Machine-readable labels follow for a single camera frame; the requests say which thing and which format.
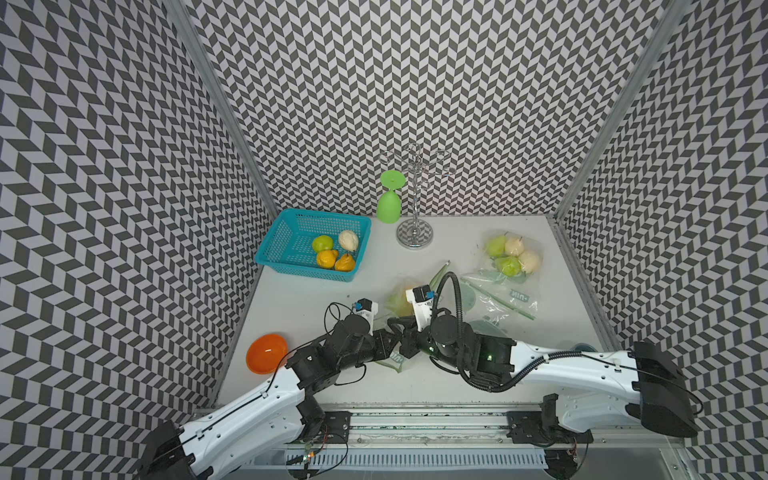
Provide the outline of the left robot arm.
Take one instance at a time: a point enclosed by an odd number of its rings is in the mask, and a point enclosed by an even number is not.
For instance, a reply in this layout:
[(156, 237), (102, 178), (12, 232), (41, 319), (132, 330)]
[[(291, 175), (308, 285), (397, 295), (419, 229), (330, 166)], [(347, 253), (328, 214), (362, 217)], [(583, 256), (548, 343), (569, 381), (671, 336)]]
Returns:
[(183, 426), (167, 421), (153, 430), (135, 478), (221, 479), (278, 445), (313, 439), (325, 418), (315, 394), (333, 386), (343, 370), (387, 358), (401, 338), (348, 315), (281, 359), (248, 393)]

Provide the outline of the orange bowl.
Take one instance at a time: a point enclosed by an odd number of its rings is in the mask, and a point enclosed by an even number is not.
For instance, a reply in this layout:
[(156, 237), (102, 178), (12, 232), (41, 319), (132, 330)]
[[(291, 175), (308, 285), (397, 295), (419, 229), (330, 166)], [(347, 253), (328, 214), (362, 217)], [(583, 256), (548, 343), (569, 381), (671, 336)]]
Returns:
[(281, 366), (283, 356), (287, 352), (287, 342), (281, 335), (263, 335), (249, 346), (245, 363), (248, 370), (254, 374), (272, 374)]

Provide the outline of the cream pear bag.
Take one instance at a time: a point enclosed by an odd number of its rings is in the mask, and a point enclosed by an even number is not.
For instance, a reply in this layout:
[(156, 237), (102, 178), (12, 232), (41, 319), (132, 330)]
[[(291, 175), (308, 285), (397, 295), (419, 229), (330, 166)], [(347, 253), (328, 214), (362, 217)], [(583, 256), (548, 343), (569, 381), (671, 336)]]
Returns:
[(356, 252), (360, 245), (358, 235), (352, 230), (344, 230), (338, 234), (338, 242), (343, 250)]
[(525, 243), (520, 236), (509, 236), (504, 244), (504, 253), (507, 256), (520, 256), (526, 250)]
[(526, 275), (532, 275), (537, 272), (542, 264), (541, 256), (533, 250), (525, 250), (518, 256), (521, 265), (521, 271)]

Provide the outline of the green pear bag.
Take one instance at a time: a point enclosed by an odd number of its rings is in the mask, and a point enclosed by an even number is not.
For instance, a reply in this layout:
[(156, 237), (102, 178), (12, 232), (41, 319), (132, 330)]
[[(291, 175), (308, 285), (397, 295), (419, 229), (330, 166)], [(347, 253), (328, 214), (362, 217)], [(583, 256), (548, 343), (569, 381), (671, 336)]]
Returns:
[(496, 269), (507, 277), (515, 277), (522, 272), (522, 265), (516, 256), (504, 256), (494, 261)]
[(490, 258), (498, 258), (506, 254), (506, 241), (505, 235), (499, 235), (491, 238), (485, 244), (484, 250)]
[(332, 250), (334, 240), (328, 235), (320, 235), (313, 239), (311, 246), (315, 253)]

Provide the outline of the grey-blue cup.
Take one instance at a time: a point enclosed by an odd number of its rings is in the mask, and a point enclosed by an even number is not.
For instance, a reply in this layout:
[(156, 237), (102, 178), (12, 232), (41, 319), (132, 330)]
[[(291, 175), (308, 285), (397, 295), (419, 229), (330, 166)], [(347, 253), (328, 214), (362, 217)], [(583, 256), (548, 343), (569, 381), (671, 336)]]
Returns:
[(595, 349), (593, 346), (585, 343), (579, 343), (573, 346), (574, 351), (579, 352), (589, 352), (589, 353), (596, 353), (597, 349)]

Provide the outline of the zip-top bag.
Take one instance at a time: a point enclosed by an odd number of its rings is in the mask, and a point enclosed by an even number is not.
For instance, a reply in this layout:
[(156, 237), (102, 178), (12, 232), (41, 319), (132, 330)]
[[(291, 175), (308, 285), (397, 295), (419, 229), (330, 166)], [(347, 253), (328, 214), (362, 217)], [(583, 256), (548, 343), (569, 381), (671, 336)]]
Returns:
[[(486, 242), (499, 235), (522, 237), (526, 250), (533, 250), (541, 256), (542, 264), (540, 269), (532, 275), (526, 275), (521, 272), (515, 277), (507, 277), (499, 272), (494, 265), (496, 258), (490, 258), (484, 250)], [(544, 263), (543, 245), (518, 232), (491, 229), (482, 233), (477, 255), (476, 267), (462, 274), (460, 277), (461, 281), (492, 300), (499, 307), (514, 311), (529, 320), (535, 320), (538, 317), (541, 300), (540, 279)]]
[[(432, 291), (435, 293), (433, 309), (432, 309), (433, 316), (431, 321), (435, 319), (442, 312), (452, 314), (452, 312), (445, 306), (440, 307), (438, 305), (438, 298), (436, 297), (437, 288), (440, 282), (442, 281), (442, 278), (447, 273), (449, 266), (450, 266), (450, 261), (445, 262), (444, 265), (441, 267), (441, 269), (434, 275), (432, 280), (428, 283)], [(399, 343), (393, 350), (390, 357), (385, 360), (376, 361), (378, 365), (393, 369), (397, 373), (403, 373), (412, 364), (412, 359), (416, 357), (414, 356), (411, 359), (404, 358), (399, 353), (399, 347), (400, 347), (400, 340), (401, 340), (401, 335), (403, 331), (407, 329), (417, 329), (416, 320), (413, 314), (413, 309), (412, 309), (412, 306), (406, 300), (405, 292), (407, 290), (413, 289), (418, 286), (422, 286), (422, 284), (420, 284), (414, 279), (407, 278), (406, 280), (403, 280), (394, 289), (390, 297), (385, 300), (384, 306), (381, 308), (380, 312), (377, 314), (374, 320), (374, 325), (373, 325), (374, 330), (386, 329), (387, 331), (399, 334)]]
[(509, 338), (509, 335), (502, 328), (500, 328), (498, 325), (494, 324), (493, 322), (485, 319), (472, 321), (469, 323), (469, 325), (472, 327), (473, 331), (477, 334), (493, 336), (493, 337)]

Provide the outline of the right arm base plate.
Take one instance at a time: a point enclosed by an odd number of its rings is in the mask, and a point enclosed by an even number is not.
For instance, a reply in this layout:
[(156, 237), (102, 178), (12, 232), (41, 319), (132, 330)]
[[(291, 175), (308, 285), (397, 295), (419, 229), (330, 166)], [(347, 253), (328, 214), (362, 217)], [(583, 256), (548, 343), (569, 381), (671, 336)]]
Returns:
[(507, 437), (514, 444), (530, 444), (547, 448), (555, 444), (591, 444), (594, 437), (590, 431), (572, 432), (559, 424), (555, 414), (541, 411), (508, 411)]

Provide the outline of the green plastic wine glass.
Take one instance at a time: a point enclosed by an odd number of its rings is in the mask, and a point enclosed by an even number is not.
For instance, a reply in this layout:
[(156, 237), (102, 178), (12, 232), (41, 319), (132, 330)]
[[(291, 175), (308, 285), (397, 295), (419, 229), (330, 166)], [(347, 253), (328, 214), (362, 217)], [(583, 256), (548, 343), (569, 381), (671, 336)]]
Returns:
[(406, 184), (406, 177), (398, 170), (387, 170), (380, 176), (380, 183), (385, 188), (377, 203), (376, 216), (385, 224), (396, 223), (402, 211), (402, 201), (398, 191)]

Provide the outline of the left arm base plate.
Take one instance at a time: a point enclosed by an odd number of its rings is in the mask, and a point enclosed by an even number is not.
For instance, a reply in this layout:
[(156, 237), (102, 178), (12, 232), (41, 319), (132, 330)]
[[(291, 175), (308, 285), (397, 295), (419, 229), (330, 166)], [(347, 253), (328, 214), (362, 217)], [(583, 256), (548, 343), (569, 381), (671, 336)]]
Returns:
[(346, 444), (351, 429), (352, 413), (350, 411), (329, 411), (322, 417), (315, 415), (304, 425), (299, 442)]

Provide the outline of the teal plastic basket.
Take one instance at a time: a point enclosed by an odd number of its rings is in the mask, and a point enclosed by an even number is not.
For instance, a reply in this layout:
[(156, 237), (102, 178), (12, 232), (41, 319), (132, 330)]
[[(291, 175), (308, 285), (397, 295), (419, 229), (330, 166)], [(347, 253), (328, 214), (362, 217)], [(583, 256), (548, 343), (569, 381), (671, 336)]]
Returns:
[[(281, 274), (351, 282), (363, 262), (371, 227), (371, 219), (364, 216), (286, 209), (272, 223), (254, 256), (254, 262)], [(354, 251), (346, 250), (339, 243), (339, 235), (347, 230), (357, 235), (359, 243)], [(333, 240), (333, 248), (340, 256), (349, 254), (355, 260), (355, 266), (350, 271), (338, 271), (334, 266), (325, 269), (317, 264), (317, 252), (312, 244), (323, 235)]]

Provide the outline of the aluminium front rail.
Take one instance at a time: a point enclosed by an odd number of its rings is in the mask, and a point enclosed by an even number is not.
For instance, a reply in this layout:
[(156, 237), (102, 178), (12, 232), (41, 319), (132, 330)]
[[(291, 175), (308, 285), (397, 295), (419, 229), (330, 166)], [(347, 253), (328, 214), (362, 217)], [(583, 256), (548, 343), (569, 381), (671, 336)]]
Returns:
[[(264, 452), (282, 448), (303, 449), (334, 445), (357, 448), (427, 448), (427, 447), (536, 447), (514, 444), (507, 437), (508, 411), (540, 411), (533, 403), (513, 404), (459, 404), (459, 405), (343, 405), (328, 404), (329, 411), (350, 411), (351, 429), (346, 444), (304, 443), (298, 437), (304, 424), (294, 414), (277, 413), (260, 426), (248, 427), (240, 439), (249, 452)], [(608, 424), (589, 430), (591, 444), (555, 444), (547, 448), (567, 446), (590, 448), (639, 447), (655, 448), (672, 445), (680, 447), (680, 440), (643, 429), (640, 425)]]

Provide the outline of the chrome glass holder stand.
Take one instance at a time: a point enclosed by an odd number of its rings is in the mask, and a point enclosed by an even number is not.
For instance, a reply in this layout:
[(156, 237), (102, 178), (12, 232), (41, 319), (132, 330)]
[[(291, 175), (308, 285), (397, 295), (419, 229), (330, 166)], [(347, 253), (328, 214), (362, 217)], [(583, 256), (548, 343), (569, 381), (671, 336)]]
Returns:
[(417, 143), (406, 144), (393, 152), (393, 166), (405, 175), (409, 200), (409, 213), (396, 229), (401, 246), (420, 250), (432, 243), (434, 229), (422, 215), (422, 190), (428, 180), (439, 182), (455, 174), (450, 157), (448, 150), (427, 149)]

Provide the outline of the yellow pear bag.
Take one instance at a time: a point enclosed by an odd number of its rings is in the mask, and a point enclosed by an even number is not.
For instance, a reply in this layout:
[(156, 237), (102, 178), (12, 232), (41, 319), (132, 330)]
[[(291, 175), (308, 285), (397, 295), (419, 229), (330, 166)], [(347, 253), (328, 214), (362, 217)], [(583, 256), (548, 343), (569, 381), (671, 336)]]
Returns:
[(316, 255), (316, 263), (323, 269), (334, 269), (339, 252), (334, 249), (322, 250)]
[(356, 260), (351, 254), (343, 254), (334, 265), (334, 269), (339, 272), (351, 272), (356, 268)]

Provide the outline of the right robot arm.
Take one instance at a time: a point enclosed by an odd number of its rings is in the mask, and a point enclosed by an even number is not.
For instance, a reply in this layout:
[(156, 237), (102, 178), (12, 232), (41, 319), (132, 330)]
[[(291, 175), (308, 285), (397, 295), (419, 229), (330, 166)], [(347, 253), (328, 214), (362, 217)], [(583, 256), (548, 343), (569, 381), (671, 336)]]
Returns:
[(555, 405), (542, 416), (546, 428), (584, 433), (633, 420), (668, 437), (694, 438), (699, 432), (692, 406), (697, 396), (672, 355), (652, 343), (614, 352), (555, 350), (478, 333), (450, 314), (424, 328), (413, 317), (390, 318), (387, 325), (400, 340), (401, 355), (427, 354), (474, 389), (501, 394), (542, 383), (577, 390), (572, 400), (550, 394)]

